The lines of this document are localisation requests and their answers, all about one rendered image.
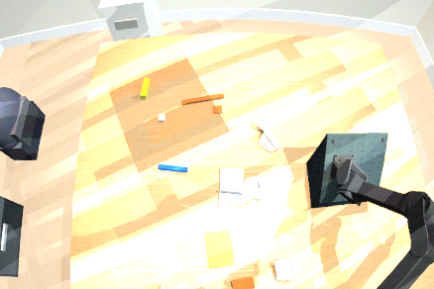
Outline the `orange flat bar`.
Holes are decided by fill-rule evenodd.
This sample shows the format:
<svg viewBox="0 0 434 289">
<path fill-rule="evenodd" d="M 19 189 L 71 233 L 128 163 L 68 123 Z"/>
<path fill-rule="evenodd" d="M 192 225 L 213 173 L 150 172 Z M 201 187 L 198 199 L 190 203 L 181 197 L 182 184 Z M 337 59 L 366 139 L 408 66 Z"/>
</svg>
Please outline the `orange flat bar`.
<svg viewBox="0 0 434 289">
<path fill-rule="evenodd" d="M 223 93 L 182 100 L 182 105 L 201 103 L 201 102 L 207 102 L 207 101 L 213 101 L 213 100 L 219 100 L 219 99 L 224 99 Z"/>
</svg>

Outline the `orange rectangular block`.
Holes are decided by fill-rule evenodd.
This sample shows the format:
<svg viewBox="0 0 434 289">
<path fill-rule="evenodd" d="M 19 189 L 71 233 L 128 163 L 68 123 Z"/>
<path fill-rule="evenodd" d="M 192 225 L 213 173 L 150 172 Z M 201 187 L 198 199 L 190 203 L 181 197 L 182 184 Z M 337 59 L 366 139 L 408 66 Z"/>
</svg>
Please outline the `orange rectangular block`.
<svg viewBox="0 0 434 289">
<path fill-rule="evenodd" d="M 250 289 L 255 288 L 253 276 L 232 280 L 233 289 Z"/>
</svg>

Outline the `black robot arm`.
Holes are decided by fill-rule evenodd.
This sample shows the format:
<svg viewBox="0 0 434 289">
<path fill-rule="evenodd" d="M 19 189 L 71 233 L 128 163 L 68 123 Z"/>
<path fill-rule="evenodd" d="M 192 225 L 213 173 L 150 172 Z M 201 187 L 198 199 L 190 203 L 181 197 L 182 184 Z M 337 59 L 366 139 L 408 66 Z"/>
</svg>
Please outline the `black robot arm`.
<svg viewBox="0 0 434 289">
<path fill-rule="evenodd" d="M 410 251 L 377 289 L 409 289 L 434 262 L 434 202 L 425 191 L 402 194 L 368 183 L 353 160 L 352 154 L 334 155 L 331 175 L 337 176 L 339 193 L 359 207 L 366 200 L 402 215 L 410 233 Z"/>
</svg>

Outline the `blue rectangular bar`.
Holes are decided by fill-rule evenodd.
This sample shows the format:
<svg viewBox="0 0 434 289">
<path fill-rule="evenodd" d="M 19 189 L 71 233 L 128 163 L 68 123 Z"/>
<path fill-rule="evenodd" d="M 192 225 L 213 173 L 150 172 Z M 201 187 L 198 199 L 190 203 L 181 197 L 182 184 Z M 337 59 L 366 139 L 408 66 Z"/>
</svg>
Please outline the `blue rectangular bar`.
<svg viewBox="0 0 434 289">
<path fill-rule="evenodd" d="M 181 173 L 187 173 L 187 167 L 183 166 L 173 166 L 173 165 L 162 165 L 159 164 L 160 170 L 170 170 L 172 172 L 181 172 Z"/>
</svg>

